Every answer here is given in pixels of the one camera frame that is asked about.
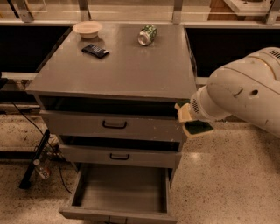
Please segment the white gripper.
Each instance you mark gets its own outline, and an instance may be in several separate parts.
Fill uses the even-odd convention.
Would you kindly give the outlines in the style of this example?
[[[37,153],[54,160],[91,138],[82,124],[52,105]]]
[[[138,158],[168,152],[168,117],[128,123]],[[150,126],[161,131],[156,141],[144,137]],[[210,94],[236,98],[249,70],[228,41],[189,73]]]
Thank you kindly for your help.
[[[223,108],[218,106],[207,92],[207,87],[201,87],[191,97],[191,100],[186,99],[175,104],[178,120],[183,125],[184,133],[190,137],[197,137],[200,133],[200,126],[190,121],[193,119],[202,122],[222,120],[230,114]]]

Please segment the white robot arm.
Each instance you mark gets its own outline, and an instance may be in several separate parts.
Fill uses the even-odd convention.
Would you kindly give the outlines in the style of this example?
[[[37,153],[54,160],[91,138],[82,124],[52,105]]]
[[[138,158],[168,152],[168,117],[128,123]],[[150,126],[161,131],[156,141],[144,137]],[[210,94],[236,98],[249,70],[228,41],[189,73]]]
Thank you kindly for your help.
[[[266,47],[216,69],[189,100],[175,105],[187,137],[235,116],[280,137],[280,48]]]

